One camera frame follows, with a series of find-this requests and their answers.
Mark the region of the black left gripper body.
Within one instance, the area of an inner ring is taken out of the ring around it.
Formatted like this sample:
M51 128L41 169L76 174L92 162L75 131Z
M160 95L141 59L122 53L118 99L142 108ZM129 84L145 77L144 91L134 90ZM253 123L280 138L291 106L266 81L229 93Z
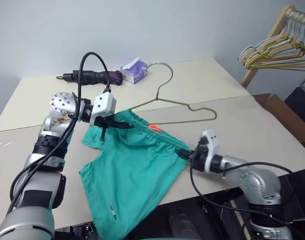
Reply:
M106 131L109 127L114 127L114 116L110 115L107 117L98 116L95 118L94 126L102 128L100 140L105 140Z

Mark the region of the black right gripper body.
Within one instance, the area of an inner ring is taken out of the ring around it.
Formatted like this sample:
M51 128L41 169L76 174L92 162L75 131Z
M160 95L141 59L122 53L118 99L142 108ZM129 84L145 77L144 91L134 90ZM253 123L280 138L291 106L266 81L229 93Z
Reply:
M208 144L206 139L200 139L190 161L190 167L199 172L205 171L205 163L208 156Z

